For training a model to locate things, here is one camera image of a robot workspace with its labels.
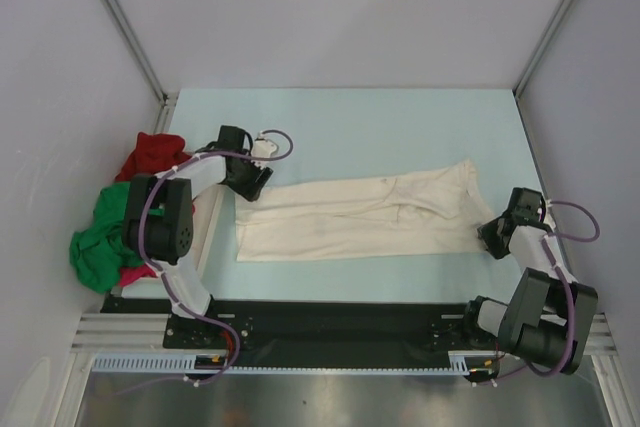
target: pile of clothes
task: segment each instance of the pile of clothes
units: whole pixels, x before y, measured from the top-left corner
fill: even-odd
[[[182,137],[170,134],[138,134],[136,147],[114,179],[102,189],[93,209],[93,224],[71,239],[69,257],[78,279],[86,287],[106,293],[141,277],[155,276],[142,259],[122,243],[130,180],[136,174],[156,174],[191,158]]]

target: light blue tabletop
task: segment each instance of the light blue tabletop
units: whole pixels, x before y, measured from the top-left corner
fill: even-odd
[[[508,90],[187,89],[168,131],[196,149],[215,140],[223,124],[252,135],[277,128],[293,137],[295,150],[272,165],[269,186],[403,174],[469,158],[496,214],[513,187],[540,188]],[[234,216],[227,192],[203,276],[214,298],[467,302],[484,295],[508,301],[520,279],[513,258],[481,253],[237,262]]]

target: green cloth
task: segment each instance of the green cloth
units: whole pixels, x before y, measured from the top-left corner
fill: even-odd
[[[120,281],[120,267],[144,263],[121,238],[130,184],[118,182],[102,189],[93,209],[93,225],[71,239],[69,256],[78,280],[96,292],[108,292]]]

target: white cloth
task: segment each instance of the white cloth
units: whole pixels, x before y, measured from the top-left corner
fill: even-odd
[[[428,172],[311,182],[236,196],[238,261],[480,252],[493,219],[471,161]]]

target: shiny gray surface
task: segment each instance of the shiny gray surface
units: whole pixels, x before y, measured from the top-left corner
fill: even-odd
[[[607,426],[591,362],[580,376],[522,373],[499,387],[464,379],[391,376],[225,375],[194,389],[151,377],[92,374],[76,427]]]

